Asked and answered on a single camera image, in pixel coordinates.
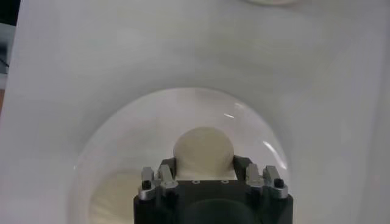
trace white object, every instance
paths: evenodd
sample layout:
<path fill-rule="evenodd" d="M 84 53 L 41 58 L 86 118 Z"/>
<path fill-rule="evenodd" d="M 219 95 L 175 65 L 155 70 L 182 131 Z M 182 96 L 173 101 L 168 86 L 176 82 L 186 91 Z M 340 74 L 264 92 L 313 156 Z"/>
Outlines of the white object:
<path fill-rule="evenodd" d="M 229 137 L 217 128 L 197 127 L 184 133 L 175 143 L 174 156 L 176 177 L 181 180 L 236 178 L 233 170 L 233 145 Z"/>
<path fill-rule="evenodd" d="M 200 86 L 275 131 L 296 223 L 388 224 L 389 16 L 386 0 L 22 1 L 0 120 L 0 223 L 75 224 L 74 166 L 94 132 L 140 96 Z"/>
<path fill-rule="evenodd" d="M 238 99 L 219 91 L 203 88 L 167 89 L 128 104 L 108 119 L 88 141 L 77 163 L 73 187 L 69 192 L 70 223 L 88 223 L 91 197 L 104 180 L 117 172 L 141 173 L 145 166 L 157 170 L 163 159 L 173 157 L 176 142 L 180 145 L 191 137 L 183 134 L 204 126 L 223 131 L 235 153 L 248 156 L 260 169 L 265 165 L 276 166 L 289 184 L 284 152 L 273 131 L 256 112 Z M 226 138 L 220 132 L 210 134 L 220 139 Z M 187 174 L 195 171 L 195 179 L 206 176 L 191 166 L 184 169 Z"/>

